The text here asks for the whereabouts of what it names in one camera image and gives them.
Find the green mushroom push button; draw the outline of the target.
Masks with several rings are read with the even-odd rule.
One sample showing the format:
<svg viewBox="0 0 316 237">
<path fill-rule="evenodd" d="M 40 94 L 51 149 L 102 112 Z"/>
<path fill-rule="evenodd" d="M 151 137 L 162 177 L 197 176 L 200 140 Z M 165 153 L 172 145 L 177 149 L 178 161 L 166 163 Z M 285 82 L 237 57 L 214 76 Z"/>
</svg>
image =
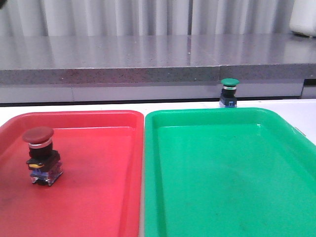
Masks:
<svg viewBox="0 0 316 237">
<path fill-rule="evenodd" d="M 236 108 L 237 98 L 235 97 L 238 79 L 225 78 L 221 80 L 222 90 L 220 94 L 219 107 L 220 108 Z"/>
</svg>

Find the red mushroom push button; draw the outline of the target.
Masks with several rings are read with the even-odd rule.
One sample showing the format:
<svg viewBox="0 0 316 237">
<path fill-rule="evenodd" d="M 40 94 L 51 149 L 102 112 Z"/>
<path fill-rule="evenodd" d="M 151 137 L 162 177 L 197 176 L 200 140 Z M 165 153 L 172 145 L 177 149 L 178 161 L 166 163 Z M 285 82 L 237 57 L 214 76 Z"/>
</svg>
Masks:
<svg viewBox="0 0 316 237">
<path fill-rule="evenodd" d="M 60 154 L 53 149 L 53 134 L 52 128 L 39 126 L 22 135 L 29 147 L 30 158 L 26 164 L 33 184 L 52 186 L 63 173 Z"/>
</svg>

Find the green plastic tray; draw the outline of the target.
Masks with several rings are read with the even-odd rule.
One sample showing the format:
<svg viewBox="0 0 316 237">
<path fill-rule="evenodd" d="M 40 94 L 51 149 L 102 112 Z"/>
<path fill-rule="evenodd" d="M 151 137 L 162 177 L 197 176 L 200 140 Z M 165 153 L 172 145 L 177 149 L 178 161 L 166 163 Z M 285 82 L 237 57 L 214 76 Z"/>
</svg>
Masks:
<svg viewBox="0 0 316 237">
<path fill-rule="evenodd" d="M 145 118 L 145 236 L 313 237 L 316 147 L 260 108 Z"/>
</svg>

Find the red plastic tray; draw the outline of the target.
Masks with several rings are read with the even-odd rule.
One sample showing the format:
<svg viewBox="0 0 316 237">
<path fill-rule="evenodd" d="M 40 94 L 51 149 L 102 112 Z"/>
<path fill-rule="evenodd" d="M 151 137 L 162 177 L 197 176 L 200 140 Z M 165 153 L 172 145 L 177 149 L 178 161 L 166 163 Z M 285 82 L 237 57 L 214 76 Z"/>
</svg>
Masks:
<svg viewBox="0 0 316 237">
<path fill-rule="evenodd" d="M 0 128 L 3 237 L 136 237 L 139 233 L 144 117 L 136 111 L 28 113 Z M 53 128 L 63 174 L 33 184 L 22 135 Z"/>
</svg>

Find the grey stone counter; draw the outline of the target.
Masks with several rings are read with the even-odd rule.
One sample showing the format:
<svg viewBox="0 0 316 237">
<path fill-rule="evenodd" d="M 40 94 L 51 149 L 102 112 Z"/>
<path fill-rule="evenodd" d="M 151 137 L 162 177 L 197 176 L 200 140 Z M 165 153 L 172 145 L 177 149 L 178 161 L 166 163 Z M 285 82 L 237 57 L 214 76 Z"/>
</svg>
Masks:
<svg viewBox="0 0 316 237">
<path fill-rule="evenodd" d="M 316 41 L 293 34 L 0 39 L 0 101 L 315 98 Z"/>
</svg>

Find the white container on counter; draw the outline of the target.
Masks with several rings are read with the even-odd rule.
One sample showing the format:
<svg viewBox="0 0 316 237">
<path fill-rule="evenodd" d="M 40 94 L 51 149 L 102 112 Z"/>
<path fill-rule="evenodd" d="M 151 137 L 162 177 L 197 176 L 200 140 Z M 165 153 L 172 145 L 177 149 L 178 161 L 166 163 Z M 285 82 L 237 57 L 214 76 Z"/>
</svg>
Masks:
<svg viewBox="0 0 316 237">
<path fill-rule="evenodd" d="M 296 34 L 316 37 L 316 0 L 294 1 L 289 28 Z"/>
</svg>

